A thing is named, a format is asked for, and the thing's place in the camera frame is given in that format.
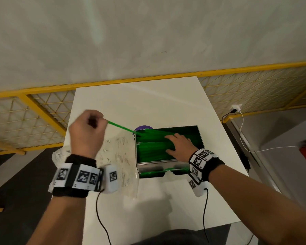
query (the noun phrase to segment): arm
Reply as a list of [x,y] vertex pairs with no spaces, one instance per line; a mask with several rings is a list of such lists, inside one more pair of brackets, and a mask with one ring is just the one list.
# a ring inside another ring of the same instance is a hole
[[[97,128],[88,125],[90,117],[96,119]],[[103,114],[84,111],[69,128],[72,153],[94,159],[102,146],[106,126]],[[85,204],[85,198],[53,197],[27,245],[82,244]]]
[[[175,151],[166,152],[179,161],[188,162],[197,150],[182,135],[166,138],[175,145]],[[208,180],[259,239],[269,244],[306,244],[306,211],[295,202],[226,165],[212,170]]]

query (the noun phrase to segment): forearm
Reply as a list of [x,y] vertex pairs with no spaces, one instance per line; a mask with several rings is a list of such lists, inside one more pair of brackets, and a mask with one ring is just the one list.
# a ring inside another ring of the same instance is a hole
[[53,197],[27,245],[82,244],[85,198]]
[[306,211],[284,195],[221,165],[209,181],[240,220],[270,244],[306,244]]

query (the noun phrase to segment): electrical outlet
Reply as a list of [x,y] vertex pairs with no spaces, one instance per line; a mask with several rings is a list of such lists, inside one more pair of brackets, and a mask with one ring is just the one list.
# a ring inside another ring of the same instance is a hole
[[237,113],[241,111],[242,104],[234,104],[231,106],[230,110],[237,109]]

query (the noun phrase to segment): bundle of green strips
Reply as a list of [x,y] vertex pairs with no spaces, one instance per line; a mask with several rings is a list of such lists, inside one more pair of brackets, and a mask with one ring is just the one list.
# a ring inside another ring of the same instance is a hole
[[[165,138],[166,135],[174,134],[172,132],[155,129],[136,131],[137,162],[143,163],[174,159],[173,156],[165,152],[167,149],[175,150],[174,144]],[[200,138],[196,135],[184,134],[184,136],[191,139],[194,145],[199,143]]]

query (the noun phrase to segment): hand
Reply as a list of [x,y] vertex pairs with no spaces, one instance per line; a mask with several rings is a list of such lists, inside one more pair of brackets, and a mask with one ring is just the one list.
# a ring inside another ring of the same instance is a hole
[[180,162],[188,162],[189,158],[198,148],[192,144],[192,141],[189,138],[185,138],[184,135],[167,135],[165,138],[170,139],[171,142],[175,145],[175,151],[166,150],[169,155],[173,156]]
[[[88,124],[90,117],[96,119],[96,128]],[[94,159],[102,147],[107,124],[99,111],[85,110],[69,127],[71,152]]]

